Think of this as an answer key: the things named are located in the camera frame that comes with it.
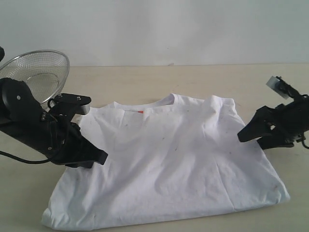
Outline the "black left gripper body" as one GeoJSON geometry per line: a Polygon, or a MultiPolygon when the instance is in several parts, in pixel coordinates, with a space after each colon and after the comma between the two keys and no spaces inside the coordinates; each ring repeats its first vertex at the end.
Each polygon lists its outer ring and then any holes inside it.
{"type": "Polygon", "coordinates": [[[70,122],[60,129],[57,131],[58,147],[46,154],[53,164],[90,169],[94,163],[105,163],[108,154],[83,137],[78,124],[70,122]]]}

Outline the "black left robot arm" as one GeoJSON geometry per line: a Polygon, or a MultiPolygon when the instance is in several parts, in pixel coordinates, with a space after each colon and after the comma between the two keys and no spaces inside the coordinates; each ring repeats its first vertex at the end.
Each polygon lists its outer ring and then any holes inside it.
{"type": "Polygon", "coordinates": [[[0,68],[0,130],[45,155],[44,163],[90,169],[107,153],[73,122],[86,115],[91,98],[63,93],[69,58],[56,50],[21,54],[0,68]]]}

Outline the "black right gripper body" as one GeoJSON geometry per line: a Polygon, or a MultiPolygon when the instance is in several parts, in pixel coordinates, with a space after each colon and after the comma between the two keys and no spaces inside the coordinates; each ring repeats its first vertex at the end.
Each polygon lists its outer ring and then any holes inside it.
{"type": "Polygon", "coordinates": [[[309,130],[309,98],[302,96],[290,104],[276,108],[263,106],[254,115],[257,139],[262,149],[291,148],[304,140],[309,130]]]}

